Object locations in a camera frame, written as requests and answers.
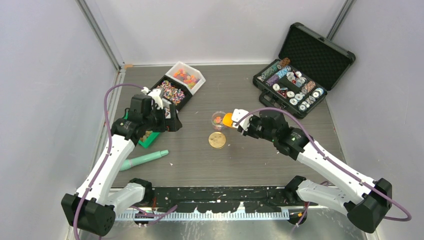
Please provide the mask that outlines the orange plastic scoop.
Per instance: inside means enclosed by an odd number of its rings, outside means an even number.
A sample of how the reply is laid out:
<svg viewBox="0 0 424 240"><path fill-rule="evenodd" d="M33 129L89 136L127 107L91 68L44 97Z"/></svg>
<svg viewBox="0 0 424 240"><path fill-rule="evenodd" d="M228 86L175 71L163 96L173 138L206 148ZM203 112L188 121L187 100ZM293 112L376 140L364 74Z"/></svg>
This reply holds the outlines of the orange plastic scoop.
<svg viewBox="0 0 424 240"><path fill-rule="evenodd" d="M228 112L224 115L222 118L222 124L226 127L232 128L233 127L233 120L232 120L233 114L231 112Z"/></svg>

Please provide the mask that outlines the clear plastic jar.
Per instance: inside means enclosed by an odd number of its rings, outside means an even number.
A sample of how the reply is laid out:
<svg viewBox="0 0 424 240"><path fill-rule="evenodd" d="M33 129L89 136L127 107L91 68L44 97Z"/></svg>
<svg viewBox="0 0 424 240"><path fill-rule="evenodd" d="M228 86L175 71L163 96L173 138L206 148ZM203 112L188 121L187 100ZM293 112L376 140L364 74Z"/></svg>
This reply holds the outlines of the clear plastic jar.
<svg viewBox="0 0 424 240"><path fill-rule="evenodd" d="M226 126L223 124L223 119L226 115L224 111L216 111L211 118L211 124L214 130L222 132Z"/></svg>

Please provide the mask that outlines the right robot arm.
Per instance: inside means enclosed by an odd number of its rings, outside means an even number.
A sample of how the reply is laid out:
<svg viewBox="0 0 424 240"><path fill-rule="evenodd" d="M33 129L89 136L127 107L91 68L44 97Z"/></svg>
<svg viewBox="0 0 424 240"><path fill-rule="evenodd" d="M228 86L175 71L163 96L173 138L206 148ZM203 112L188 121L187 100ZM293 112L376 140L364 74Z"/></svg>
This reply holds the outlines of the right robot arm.
<svg viewBox="0 0 424 240"><path fill-rule="evenodd" d="M244 136L273 143L283 155L321 174L336 187L325 187L302 176L288 184L285 198L291 205L302 201L331 208L345 216L360 230L375 232L392 207L392 184L380 178L368 177L334 157L302 129L289 126L276 108L263 108L259 115L235 109L232 127Z"/></svg>

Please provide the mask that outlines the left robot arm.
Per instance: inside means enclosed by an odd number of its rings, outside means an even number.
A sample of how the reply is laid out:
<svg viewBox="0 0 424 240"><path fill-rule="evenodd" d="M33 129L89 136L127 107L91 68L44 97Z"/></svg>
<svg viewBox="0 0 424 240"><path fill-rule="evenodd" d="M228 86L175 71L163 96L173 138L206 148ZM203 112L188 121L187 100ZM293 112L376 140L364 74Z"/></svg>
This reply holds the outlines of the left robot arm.
<svg viewBox="0 0 424 240"><path fill-rule="evenodd" d="M74 194L66 193L61 206L70 226L99 237L112 229L116 216L139 204L148 207L154 199L152 183L131 179L118 192L110 194L124 161L146 132L176 132L182 127L173 103L164 107L162 98L136 94L131 98L126 116L109 127L108 140L99 160Z"/></svg>

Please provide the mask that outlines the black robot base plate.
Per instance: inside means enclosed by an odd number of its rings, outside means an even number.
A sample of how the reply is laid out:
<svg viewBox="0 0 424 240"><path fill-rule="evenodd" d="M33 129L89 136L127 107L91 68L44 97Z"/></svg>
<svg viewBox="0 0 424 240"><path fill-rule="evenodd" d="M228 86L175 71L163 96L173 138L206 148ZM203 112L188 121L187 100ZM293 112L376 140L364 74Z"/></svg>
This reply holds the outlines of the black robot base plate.
<svg viewBox="0 0 424 240"><path fill-rule="evenodd" d="M138 208L177 213L234 213L244 207L246 213L276 213L283 207L305 207L305 202L280 186L207 186L155 187L147 201Z"/></svg>

